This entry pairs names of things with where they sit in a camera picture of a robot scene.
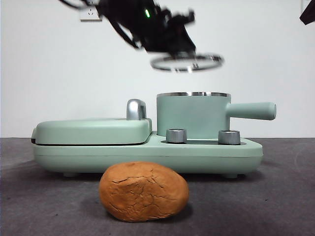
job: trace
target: crusty bread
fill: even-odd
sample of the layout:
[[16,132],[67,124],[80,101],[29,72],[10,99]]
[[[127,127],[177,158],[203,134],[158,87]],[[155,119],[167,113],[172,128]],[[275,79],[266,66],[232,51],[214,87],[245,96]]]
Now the crusty bread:
[[99,183],[101,202],[116,218],[140,222],[166,218],[187,204],[187,182],[172,169],[153,162],[109,167]]

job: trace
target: mint green appliance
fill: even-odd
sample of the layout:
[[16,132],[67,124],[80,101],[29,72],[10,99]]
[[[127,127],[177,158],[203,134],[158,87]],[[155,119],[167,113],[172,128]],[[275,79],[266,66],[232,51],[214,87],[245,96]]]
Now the mint green appliance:
[[[229,130],[229,118],[274,119],[276,106],[231,105],[230,96],[224,94],[158,95],[157,132],[152,131],[152,121],[146,117],[145,103],[138,99],[128,101],[126,118],[42,122],[31,138],[34,158],[43,168],[67,177],[103,173],[111,165],[128,161],[151,161],[178,173],[230,178],[252,172],[263,158],[262,145]],[[192,106],[196,112],[185,113],[183,107]],[[207,119],[197,112],[201,107],[212,110],[205,114]]]

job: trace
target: appliance base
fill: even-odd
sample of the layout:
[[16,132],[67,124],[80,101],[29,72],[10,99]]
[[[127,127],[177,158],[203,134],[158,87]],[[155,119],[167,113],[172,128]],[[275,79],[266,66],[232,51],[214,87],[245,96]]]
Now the appliance base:
[[242,145],[218,145],[217,139],[198,140],[190,144],[169,144],[164,136],[153,132],[138,145],[33,145],[36,162],[43,168],[74,177],[78,173],[104,173],[114,164],[150,161],[178,173],[222,174],[235,178],[250,173],[263,158],[262,145],[241,139]]

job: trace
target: mint green pot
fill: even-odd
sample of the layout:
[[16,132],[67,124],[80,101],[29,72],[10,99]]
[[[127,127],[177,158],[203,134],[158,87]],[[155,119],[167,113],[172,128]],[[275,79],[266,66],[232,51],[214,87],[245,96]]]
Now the mint green pot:
[[230,117],[276,118],[272,102],[231,104],[228,93],[173,92],[157,95],[157,134],[167,129],[186,129],[187,138],[212,139],[220,130],[230,129]]

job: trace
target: gray carpet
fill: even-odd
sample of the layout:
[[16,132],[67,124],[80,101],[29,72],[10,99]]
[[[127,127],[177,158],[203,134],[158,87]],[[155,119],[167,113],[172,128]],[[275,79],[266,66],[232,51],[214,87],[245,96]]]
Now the gray carpet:
[[257,171],[183,175],[190,196],[182,212],[125,223],[101,205],[101,175],[64,178],[33,161],[30,139],[1,139],[1,235],[315,235],[315,139],[252,140],[264,146]]

